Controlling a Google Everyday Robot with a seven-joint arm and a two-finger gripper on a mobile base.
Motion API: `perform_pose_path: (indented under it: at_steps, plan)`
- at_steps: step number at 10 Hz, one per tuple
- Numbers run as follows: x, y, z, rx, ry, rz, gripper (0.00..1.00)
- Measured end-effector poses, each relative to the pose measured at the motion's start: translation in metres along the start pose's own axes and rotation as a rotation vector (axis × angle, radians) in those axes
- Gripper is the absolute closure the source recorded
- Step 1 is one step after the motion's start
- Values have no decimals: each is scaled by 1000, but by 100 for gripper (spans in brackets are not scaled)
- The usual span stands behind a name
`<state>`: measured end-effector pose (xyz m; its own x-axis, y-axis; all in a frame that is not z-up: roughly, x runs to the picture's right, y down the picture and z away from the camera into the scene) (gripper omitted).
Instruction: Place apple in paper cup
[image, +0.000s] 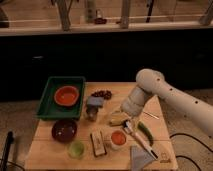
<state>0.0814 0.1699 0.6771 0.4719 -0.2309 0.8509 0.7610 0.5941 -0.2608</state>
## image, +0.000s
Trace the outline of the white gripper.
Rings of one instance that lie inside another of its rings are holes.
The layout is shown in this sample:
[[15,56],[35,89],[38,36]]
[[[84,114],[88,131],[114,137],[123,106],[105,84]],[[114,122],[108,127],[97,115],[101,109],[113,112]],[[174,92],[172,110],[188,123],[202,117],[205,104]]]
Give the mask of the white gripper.
[[151,93],[146,92],[139,86],[135,86],[121,103],[120,109],[131,117],[139,116],[151,97]]

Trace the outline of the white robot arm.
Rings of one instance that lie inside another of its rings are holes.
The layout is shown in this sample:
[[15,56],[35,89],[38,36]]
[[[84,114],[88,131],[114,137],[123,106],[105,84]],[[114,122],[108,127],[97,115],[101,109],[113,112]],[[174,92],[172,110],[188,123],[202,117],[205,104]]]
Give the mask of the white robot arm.
[[136,86],[121,103],[121,110],[131,117],[139,116],[153,95],[186,114],[213,138],[213,106],[171,86],[165,81],[164,75],[156,70],[142,69],[137,73]]

